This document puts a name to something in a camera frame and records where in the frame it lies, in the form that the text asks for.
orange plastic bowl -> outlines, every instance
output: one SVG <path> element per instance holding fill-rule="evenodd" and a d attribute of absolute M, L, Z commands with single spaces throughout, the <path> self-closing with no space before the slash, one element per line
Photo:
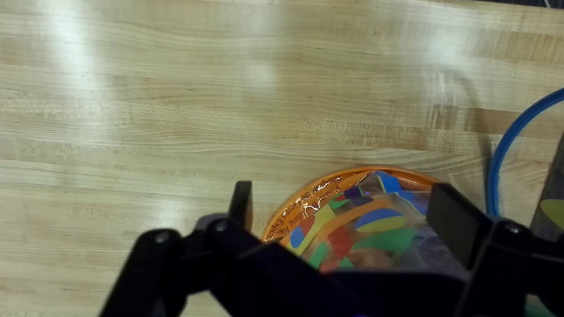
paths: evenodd
<path fill-rule="evenodd" d="M 262 241 L 282 240 L 292 227 L 299 226 L 301 220 L 315 213 L 331 197 L 354 187 L 373 171 L 386 171 L 396 176 L 401 187 L 407 190 L 423 190 L 437 183 L 437 180 L 431 176 L 391 166 L 359 166 L 335 171 L 310 181 L 289 199 L 285 199 L 285 203 L 273 213 L 273 217 L 266 224 Z"/>

blue wire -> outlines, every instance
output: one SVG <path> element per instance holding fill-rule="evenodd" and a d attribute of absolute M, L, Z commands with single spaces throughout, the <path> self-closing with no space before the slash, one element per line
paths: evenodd
<path fill-rule="evenodd" d="M 498 174 L 500 174 L 500 164 L 504 162 L 504 157 L 509 152 L 513 141 L 537 115 L 541 115 L 542 111 L 546 111 L 548 108 L 551 108 L 562 100 L 564 100 L 564 88 L 537 100 L 511 123 L 511 127 L 505 130 L 505 134 L 498 141 L 498 144 L 493 152 L 493 157 L 491 157 L 488 176 L 486 176 L 486 210 L 493 218 L 500 217 L 500 213 L 498 213 L 498 189 L 497 189 L 498 187 Z"/>

light wood surface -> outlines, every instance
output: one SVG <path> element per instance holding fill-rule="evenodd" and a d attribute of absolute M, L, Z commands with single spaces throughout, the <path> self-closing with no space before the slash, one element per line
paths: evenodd
<path fill-rule="evenodd" d="M 440 0 L 0 0 L 0 315 L 95 315 L 134 238 L 253 180 L 394 164 L 483 206 L 484 157 L 564 85 L 564 12 Z M 518 139 L 527 222 L 564 111 Z M 209 298 L 192 315 L 222 315 Z"/>

wood grain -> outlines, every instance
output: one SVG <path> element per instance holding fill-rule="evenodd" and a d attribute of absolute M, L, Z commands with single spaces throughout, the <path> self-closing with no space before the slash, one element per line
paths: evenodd
<path fill-rule="evenodd" d="M 149 227 L 253 180 L 255 224 L 308 180 L 393 164 L 483 206 L 484 157 L 564 83 L 562 12 L 444 0 L 0 0 L 0 315 L 95 315 Z M 564 111 L 518 139 L 527 222 Z M 222 315 L 209 298 L 192 315 Z"/>

blue cable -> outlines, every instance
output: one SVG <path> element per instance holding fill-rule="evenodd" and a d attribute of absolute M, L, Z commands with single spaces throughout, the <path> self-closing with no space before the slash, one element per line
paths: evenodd
<path fill-rule="evenodd" d="M 493 217 L 498 218 L 498 174 L 500 174 L 500 164 L 504 162 L 505 153 L 509 152 L 513 141 L 518 137 L 518 134 L 542 111 L 546 111 L 548 108 L 558 104 L 564 100 L 564 88 L 557 90 L 550 95 L 546 95 L 544 99 L 537 100 L 535 104 L 532 104 L 525 113 L 521 113 L 505 130 L 505 134 L 502 136 L 502 139 L 498 141 L 493 157 L 491 157 L 491 164 L 490 164 L 490 171 L 486 176 L 486 211 Z"/>

